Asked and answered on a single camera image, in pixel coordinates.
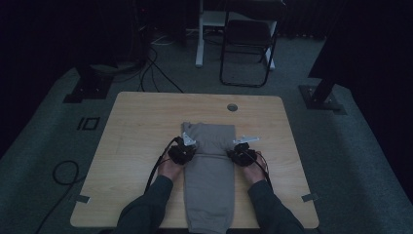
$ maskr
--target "desk leg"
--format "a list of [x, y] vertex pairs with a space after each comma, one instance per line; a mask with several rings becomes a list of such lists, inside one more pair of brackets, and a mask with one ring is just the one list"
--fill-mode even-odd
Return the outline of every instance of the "desk leg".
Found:
[[204, 0], [200, 0], [200, 28], [198, 36], [196, 67], [202, 67], [204, 60]]

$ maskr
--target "chair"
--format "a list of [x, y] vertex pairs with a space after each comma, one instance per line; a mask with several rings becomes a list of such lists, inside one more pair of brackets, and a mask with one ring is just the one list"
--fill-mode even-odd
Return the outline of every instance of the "chair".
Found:
[[[226, 0], [225, 12], [224, 39], [221, 48], [221, 66], [219, 71], [221, 83], [224, 85], [256, 88], [265, 85], [276, 47], [277, 29], [286, 12], [285, 4], [282, 0]], [[234, 19], [234, 14], [242, 15], [246, 19]], [[273, 23], [273, 28], [270, 28], [269, 22]], [[229, 51], [227, 50], [229, 45], [241, 50]], [[252, 48], [254, 52], [247, 52], [246, 48]], [[262, 62], [263, 58], [266, 57], [267, 51], [270, 50], [263, 81], [260, 84], [225, 81], [222, 76], [225, 53], [256, 55], [255, 49], [261, 55], [261, 59], [258, 62]]]

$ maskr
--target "wooden table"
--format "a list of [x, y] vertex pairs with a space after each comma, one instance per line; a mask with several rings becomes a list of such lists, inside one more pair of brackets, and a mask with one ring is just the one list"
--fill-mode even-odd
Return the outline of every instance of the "wooden table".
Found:
[[[229, 111], [234, 103], [237, 111]], [[319, 226], [294, 137], [279, 97], [120, 93], [113, 106], [81, 195], [73, 226], [114, 227], [124, 206], [143, 194], [150, 172], [167, 144], [181, 134], [183, 122], [235, 125], [237, 138], [261, 137], [250, 143], [260, 150], [271, 182], [282, 202], [306, 228]], [[232, 228], [257, 228], [247, 196], [248, 185], [235, 168], [235, 213]], [[164, 228], [186, 228], [183, 175], [172, 189]]]

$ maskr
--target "hand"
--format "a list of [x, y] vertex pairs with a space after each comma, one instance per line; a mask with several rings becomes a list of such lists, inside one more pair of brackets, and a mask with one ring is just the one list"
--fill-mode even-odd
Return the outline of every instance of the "hand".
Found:
[[168, 153], [166, 152], [161, 161], [161, 165], [159, 165], [158, 167], [158, 176], [166, 176], [170, 178], [172, 182], [174, 182], [182, 172], [183, 168], [185, 168], [184, 165], [173, 163]]
[[[267, 165], [264, 163], [264, 161], [262, 160], [262, 157], [260, 156], [261, 152], [257, 151], [256, 154], [258, 156], [257, 163], [261, 165], [263, 169], [265, 169]], [[251, 165], [247, 167], [243, 167], [243, 173], [244, 173], [246, 180], [249, 182], [250, 185], [265, 179], [264, 173], [255, 163], [252, 163]]]

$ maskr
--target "wire on floor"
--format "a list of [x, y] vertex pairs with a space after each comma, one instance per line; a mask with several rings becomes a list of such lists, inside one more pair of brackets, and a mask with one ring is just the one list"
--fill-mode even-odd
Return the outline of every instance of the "wire on floor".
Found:
[[[75, 175], [72, 178], [72, 180], [70, 182], [62, 182], [60, 181], [57, 176], [57, 170], [59, 167], [61, 167], [64, 164], [72, 164], [75, 166]], [[39, 227], [37, 228], [35, 234], [38, 234], [40, 232], [40, 230], [42, 229], [43, 225], [45, 224], [45, 222], [48, 220], [49, 216], [52, 214], [52, 212], [57, 208], [57, 206], [61, 203], [61, 201], [63, 201], [63, 199], [67, 196], [67, 194], [70, 192], [70, 190], [72, 189], [72, 187], [76, 184], [79, 183], [81, 181], [83, 181], [86, 177], [83, 176], [81, 178], [79, 178], [79, 165], [75, 162], [75, 161], [71, 161], [71, 160], [66, 160], [63, 162], [58, 163], [55, 168], [53, 169], [53, 180], [59, 184], [59, 185], [65, 185], [68, 186], [66, 191], [64, 192], [64, 194], [57, 200], [57, 202], [55, 203], [55, 205], [49, 210], [49, 212], [46, 214], [46, 216], [43, 218], [42, 222], [40, 223]]]

